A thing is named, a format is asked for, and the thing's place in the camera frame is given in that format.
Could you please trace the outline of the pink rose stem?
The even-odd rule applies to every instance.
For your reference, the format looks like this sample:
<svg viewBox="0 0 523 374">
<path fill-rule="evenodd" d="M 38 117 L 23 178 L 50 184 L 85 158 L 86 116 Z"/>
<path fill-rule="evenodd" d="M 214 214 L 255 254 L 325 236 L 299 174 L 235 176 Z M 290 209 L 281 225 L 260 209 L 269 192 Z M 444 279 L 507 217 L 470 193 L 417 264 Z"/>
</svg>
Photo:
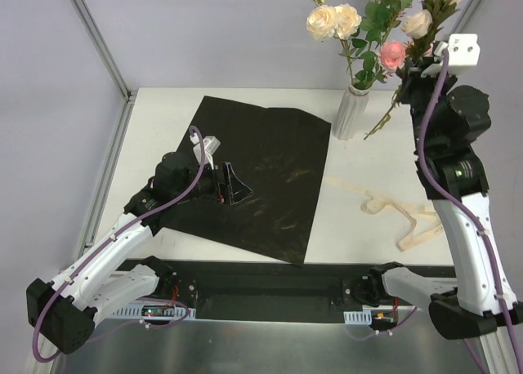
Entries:
<svg viewBox="0 0 523 374">
<path fill-rule="evenodd" d="M 385 42 L 378 52 L 366 51 L 359 56 L 362 69 L 354 75 L 352 86 L 367 90 L 375 82 L 385 84 L 392 74 L 405 64 L 407 45 L 398 41 Z"/>
<path fill-rule="evenodd" d="M 401 25 L 401 17 L 413 0 L 371 0 L 364 18 L 352 39 L 354 57 L 362 61 L 355 75 L 355 86 L 369 89 L 375 82 L 384 83 L 405 62 L 406 48 L 389 39 L 391 31 Z"/>
</svg>

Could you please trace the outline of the black wrapping paper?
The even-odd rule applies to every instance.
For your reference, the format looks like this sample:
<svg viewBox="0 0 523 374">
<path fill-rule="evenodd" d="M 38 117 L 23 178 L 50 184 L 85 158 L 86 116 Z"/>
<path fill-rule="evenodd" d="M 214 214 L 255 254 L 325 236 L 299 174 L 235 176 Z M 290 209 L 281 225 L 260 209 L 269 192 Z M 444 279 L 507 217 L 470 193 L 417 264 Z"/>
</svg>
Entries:
<svg viewBox="0 0 523 374">
<path fill-rule="evenodd" d="M 221 145 L 253 196 L 228 206 L 199 198 L 171 208 L 166 229 L 302 265 L 324 175 L 331 125 L 300 109 L 205 96 L 191 121 Z"/>
</svg>

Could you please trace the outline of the pink white flower bouquet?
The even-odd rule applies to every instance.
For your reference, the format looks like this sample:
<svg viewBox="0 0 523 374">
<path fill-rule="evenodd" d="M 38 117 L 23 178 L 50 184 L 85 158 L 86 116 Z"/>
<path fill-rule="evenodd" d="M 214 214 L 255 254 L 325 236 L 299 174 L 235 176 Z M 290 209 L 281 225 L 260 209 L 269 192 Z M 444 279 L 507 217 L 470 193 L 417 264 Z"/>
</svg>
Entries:
<svg viewBox="0 0 523 374">
<path fill-rule="evenodd" d="M 401 17 L 401 25 L 393 29 L 390 40 L 407 45 L 406 58 L 414 62 L 429 56 L 442 30 L 442 25 L 458 11 L 462 0 L 413 0 Z"/>
</svg>

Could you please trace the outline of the cream rose stem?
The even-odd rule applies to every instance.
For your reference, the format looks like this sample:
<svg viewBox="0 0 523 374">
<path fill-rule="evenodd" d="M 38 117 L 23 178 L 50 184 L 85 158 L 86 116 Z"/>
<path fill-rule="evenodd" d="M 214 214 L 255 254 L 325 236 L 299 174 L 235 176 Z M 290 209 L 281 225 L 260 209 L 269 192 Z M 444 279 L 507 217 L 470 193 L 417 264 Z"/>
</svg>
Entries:
<svg viewBox="0 0 523 374">
<path fill-rule="evenodd" d="M 315 7 L 306 18 L 306 31 L 316 41 L 326 42 L 338 40 L 342 46 L 339 53 L 346 60 L 350 84 L 357 89 L 366 90 L 371 87 L 368 74 L 362 79 L 355 75 L 353 65 L 358 60 L 357 51 L 352 40 L 357 38 L 363 17 L 355 7 L 348 3 L 331 6 L 327 0 L 311 0 Z"/>
</svg>

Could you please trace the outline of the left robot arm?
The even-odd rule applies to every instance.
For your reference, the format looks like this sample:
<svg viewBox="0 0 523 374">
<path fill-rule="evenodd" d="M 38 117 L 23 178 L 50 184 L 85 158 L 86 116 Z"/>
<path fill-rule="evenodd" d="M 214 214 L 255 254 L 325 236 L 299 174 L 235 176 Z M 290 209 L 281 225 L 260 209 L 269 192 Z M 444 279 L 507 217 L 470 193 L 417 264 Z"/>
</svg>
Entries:
<svg viewBox="0 0 523 374">
<path fill-rule="evenodd" d="M 103 320 L 134 300 L 175 305 L 182 289 L 179 279 L 171 266 L 155 256 L 141 260 L 114 281 L 109 277 L 135 249 L 152 240 L 162 228 L 162 217 L 176 205 L 198 198 L 235 205 L 252 196 L 253 190 L 229 162 L 216 166 L 205 158 L 195 166 L 184 153 L 165 154 L 103 238 L 51 281 L 37 278 L 27 287 L 34 357 L 46 362 L 38 350 L 40 336 L 59 353 L 73 353 Z"/>
</svg>

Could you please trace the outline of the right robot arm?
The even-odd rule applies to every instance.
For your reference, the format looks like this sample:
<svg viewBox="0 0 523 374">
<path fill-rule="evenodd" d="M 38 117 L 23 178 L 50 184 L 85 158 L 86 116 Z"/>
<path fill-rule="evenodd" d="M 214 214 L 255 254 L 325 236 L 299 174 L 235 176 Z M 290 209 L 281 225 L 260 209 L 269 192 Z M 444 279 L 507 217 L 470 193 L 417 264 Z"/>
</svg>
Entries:
<svg viewBox="0 0 523 374">
<path fill-rule="evenodd" d="M 472 143 L 491 126 L 489 97 L 423 58 L 402 71 L 399 101 L 410 107 L 418 178 L 440 217 L 456 285 L 432 281 L 390 262 L 373 267 L 352 286 L 353 298 L 377 307 L 394 297 L 427 309 L 447 340 L 512 330 L 522 323 L 522 303 L 503 273 L 490 231 L 489 186 Z"/>
</svg>

